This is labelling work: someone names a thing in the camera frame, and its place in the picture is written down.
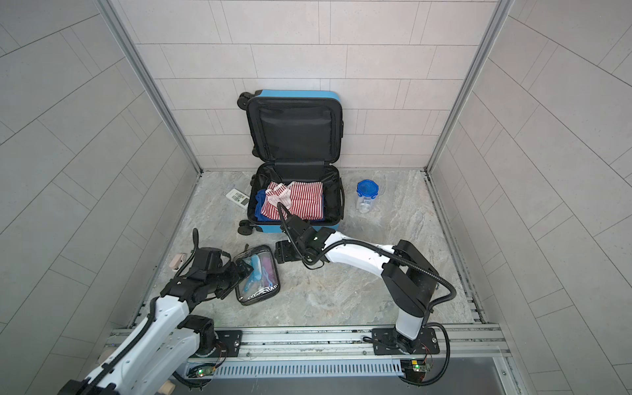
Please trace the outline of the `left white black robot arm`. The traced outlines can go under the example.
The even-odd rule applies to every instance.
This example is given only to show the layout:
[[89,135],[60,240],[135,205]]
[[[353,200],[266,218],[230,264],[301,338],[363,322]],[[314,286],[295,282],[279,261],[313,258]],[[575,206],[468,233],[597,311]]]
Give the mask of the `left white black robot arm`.
[[178,271],[151,300],[140,326],[81,381],[70,380],[62,394],[155,394],[170,378],[186,379],[178,369],[191,356],[217,356],[222,364],[229,347],[211,318],[195,315],[207,301],[223,300],[253,268],[217,248],[195,247]]

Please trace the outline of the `clear jar with blue lid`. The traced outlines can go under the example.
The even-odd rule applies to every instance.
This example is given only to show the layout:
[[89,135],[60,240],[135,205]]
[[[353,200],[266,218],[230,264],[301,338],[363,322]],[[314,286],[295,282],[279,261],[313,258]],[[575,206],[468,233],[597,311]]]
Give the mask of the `clear jar with blue lid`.
[[356,209],[362,214],[370,212],[379,192],[380,187],[375,183],[375,181],[371,179],[364,179],[360,181],[356,186],[356,193],[358,196]]

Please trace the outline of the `clear toiletry pouch black trim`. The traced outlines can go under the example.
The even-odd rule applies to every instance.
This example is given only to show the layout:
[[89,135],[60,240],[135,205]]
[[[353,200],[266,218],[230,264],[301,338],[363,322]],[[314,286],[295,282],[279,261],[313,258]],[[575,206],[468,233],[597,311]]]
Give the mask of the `clear toiletry pouch black trim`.
[[245,250],[235,257],[236,263],[250,267],[250,275],[236,288],[237,301],[243,306],[250,306],[266,301],[281,291],[273,250],[267,245],[260,245]]

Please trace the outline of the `red white striped garment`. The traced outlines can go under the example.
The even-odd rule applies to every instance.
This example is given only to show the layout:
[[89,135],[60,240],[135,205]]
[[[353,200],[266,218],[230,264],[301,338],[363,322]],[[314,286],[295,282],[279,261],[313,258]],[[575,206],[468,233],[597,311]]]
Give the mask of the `red white striped garment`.
[[272,221],[280,220],[277,209],[279,203],[282,203],[290,214],[303,220],[324,220],[324,185],[321,182],[271,182],[265,190],[267,197],[262,213]]

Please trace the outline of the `blue shirt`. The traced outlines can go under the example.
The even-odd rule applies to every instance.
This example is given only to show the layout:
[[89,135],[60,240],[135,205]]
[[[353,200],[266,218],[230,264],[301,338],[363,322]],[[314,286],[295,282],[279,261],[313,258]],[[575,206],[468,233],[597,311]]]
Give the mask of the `blue shirt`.
[[272,219],[266,217],[263,213],[263,205],[266,202],[266,190],[265,189],[261,189],[260,191],[257,192],[257,194],[255,195],[255,199],[256,199],[256,206],[255,206],[255,211],[254,211],[254,215],[255,218],[258,222],[271,222]]

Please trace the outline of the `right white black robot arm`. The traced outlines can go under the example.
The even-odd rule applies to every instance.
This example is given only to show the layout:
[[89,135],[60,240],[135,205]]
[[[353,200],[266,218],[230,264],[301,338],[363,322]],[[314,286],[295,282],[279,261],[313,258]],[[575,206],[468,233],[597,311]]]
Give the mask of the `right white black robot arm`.
[[439,275],[426,257],[409,241],[376,245],[345,236],[333,228],[316,229],[297,216],[281,221],[282,231],[309,269],[318,263],[340,263],[380,277],[398,306],[398,319],[388,335],[372,340],[391,354],[438,354],[435,330],[429,321],[434,308],[452,301],[456,288]]

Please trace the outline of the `blue suitcase with black lining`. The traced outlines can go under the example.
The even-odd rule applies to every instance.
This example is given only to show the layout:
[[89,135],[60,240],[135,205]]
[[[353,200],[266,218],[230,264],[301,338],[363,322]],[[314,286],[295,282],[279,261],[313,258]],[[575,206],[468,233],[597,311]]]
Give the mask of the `blue suitcase with black lining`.
[[253,155],[262,161],[250,181],[247,217],[238,232],[251,235],[281,232],[281,222],[258,222],[255,195],[271,182],[321,182],[324,185],[324,220],[315,227],[337,228],[344,217],[342,177],[334,166],[343,139],[342,102],[328,91],[243,92],[237,100],[246,113],[253,139]]

